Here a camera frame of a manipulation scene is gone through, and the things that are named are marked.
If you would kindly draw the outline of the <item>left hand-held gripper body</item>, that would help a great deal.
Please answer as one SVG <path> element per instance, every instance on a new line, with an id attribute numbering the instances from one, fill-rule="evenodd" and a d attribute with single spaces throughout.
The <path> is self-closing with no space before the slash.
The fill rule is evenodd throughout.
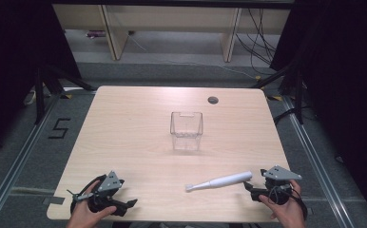
<path id="1" fill-rule="evenodd" d="M 87 200 L 91 212 L 99 212 L 108 206 L 116 206 L 114 194 L 123 186 L 114 171 L 104 174 L 89 182 L 80 193 L 72 194 L 72 208 L 77 202 Z"/>

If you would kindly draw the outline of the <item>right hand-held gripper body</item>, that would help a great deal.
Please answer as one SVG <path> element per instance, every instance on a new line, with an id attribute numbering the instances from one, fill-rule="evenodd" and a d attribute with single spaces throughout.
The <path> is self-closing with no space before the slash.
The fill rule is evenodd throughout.
<path id="1" fill-rule="evenodd" d="M 290 180 L 302 179 L 302 175 L 279 165 L 274 165 L 269 170 L 262 169 L 261 175 L 265 178 L 265 189 L 262 194 L 278 205 L 283 205 L 292 196 L 293 187 Z"/>

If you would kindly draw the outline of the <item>white electric toothbrush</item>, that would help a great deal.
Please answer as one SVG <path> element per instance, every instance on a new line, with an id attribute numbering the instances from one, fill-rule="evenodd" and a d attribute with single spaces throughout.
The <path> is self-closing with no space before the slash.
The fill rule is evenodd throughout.
<path id="1" fill-rule="evenodd" d="M 192 192 L 195 190 L 201 189 L 211 189 L 211 188 L 220 188 L 233 184 L 237 184 L 244 181 L 250 181 L 253 177 L 251 171 L 245 171 L 237 174 L 232 174 L 229 176 L 219 177 L 213 180 L 208 180 L 198 184 L 187 184 L 185 186 L 186 192 Z"/>

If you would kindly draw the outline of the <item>clear plastic container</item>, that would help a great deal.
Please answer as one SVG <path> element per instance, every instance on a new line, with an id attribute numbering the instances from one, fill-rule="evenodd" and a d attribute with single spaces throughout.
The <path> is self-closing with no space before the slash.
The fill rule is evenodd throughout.
<path id="1" fill-rule="evenodd" d="M 202 112 L 172 112 L 170 134 L 174 150 L 197 151 L 203 135 Z"/>

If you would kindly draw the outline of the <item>person's right hand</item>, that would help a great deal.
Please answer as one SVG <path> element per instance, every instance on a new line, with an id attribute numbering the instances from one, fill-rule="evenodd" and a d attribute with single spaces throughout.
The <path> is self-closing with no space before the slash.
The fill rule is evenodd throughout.
<path id="1" fill-rule="evenodd" d="M 306 228 L 303 210 L 299 204 L 301 188 L 295 180 L 290 180 L 293 197 L 283 205 L 274 204 L 268 197 L 260 195 L 260 201 L 271 211 L 271 219 L 277 219 L 283 228 Z"/>

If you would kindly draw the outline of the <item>person's left hand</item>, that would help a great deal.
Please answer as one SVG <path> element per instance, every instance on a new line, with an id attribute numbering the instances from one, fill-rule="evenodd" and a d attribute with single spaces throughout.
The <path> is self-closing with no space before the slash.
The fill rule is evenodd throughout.
<path id="1" fill-rule="evenodd" d="M 100 220 L 112 215 L 116 209 L 116 206 L 108 206 L 99 212 L 91 212 L 87 200 L 82 200 L 76 203 L 66 228 L 96 228 Z"/>

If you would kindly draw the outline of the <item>black metal stand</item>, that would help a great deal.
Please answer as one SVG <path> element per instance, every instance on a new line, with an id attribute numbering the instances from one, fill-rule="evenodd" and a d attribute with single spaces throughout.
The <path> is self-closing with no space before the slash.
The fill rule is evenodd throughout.
<path id="1" fill-rule="evenodd" d="M 36 124 L 39 124 L 46 114 L 44 86 L 48 88 L 50 94 L 61 95 L 65 92 L 59 79 L 66 79 L 67 81 L 81 87 L 86 91 L 97 90 L 95 86 L 85 83 L 79 75 L 73 76 L 72 74 L 68 74 L 56 66 L 51 66 L 48 64 L 40 65 L 36 68 L 34 76 L 34 88 L 36 95 Z"/>
<path id="2" fill-rule="evenodd" d="M 263 88 L 270 83 L 281 78 L 281 83 L 279 86 L 280 95 L 290 95 L 293 94 L 295 98 L 295 104 L 293 108 L 285 111 L 282 114 L 284 117 L 287 114 L 294 114 L 300 124 L 303 124 L 302 119 L 302 75 L 296 64 L 290 64 L 280 69 L 273 75 L 257 81 L 252 88 Z"/>

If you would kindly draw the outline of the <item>black curtain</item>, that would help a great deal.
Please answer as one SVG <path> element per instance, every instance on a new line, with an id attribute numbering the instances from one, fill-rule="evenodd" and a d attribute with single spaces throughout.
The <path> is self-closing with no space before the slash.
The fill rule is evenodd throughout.
<path id="1" fill-rule="evenodd" d="M 271 67 L 295 56 L 316 19 L 323 31 L 303 61 L 316 113 L 367 200 L 367 0 L 295 0 Z"/>
<path id="2" fill-rule="evenodd" d="M 80 71 L 47 0 L 0 0 L 0 138 L 34 86 L 36 71 L 79 79 Z"/>

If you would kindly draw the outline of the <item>small dark pink object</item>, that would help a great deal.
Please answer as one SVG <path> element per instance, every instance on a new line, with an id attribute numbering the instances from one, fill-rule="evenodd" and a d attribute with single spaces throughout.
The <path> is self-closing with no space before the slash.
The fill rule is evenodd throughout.
<path id="1" fill-rule="evenodd" d="M 103 30 L 89 30 L 86 37 L 90 39 L 105 37 L 106 33 Z"/>

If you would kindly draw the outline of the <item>light wooden shelf unit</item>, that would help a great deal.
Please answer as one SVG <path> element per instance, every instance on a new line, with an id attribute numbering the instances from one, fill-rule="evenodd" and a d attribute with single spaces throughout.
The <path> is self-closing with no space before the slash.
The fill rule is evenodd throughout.
<path id="1" fill-rule="evenodd" d="M 114 60 L 121 58 L 130 31 L 180 31 L 218 33 L 223 60 L 229 62 L 236 34 L 280 35 L 290 13 L 288 9 L 71 4 L 53 8 L 63 29 L 102 30 Z"/>

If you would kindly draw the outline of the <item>aluminium floor rail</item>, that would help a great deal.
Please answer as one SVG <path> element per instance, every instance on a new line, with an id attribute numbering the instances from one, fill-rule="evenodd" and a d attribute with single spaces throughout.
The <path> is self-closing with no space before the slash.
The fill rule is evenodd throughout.
<path id="1" fill-rule="evenodd" d="M 296 107 L 291 102 L 288 96 L 283 97 L 283 105 L 287 111 L 292 111 L 290 120 L 294 126 L 302 147 L 306 153 L 309 162 L 317 176 L 322 191 L 327 199 L 340 228 L 355 228 L 351 216 L 343 203 L 335 185 L 330 180 L 328 172 L 325 170 L 322 161 L 319 158 L 316 148 L 314 147 L 309 135 L 307 134 L 304 125 L 296 116 Z"/>
<path id="2" fill-rule="evenodd" d="M 59 95 L 48 98 L 38 123 L 32 116 L 33 108 L 23 108 L 0 141 L 0 211 L 58 101 Z"/>

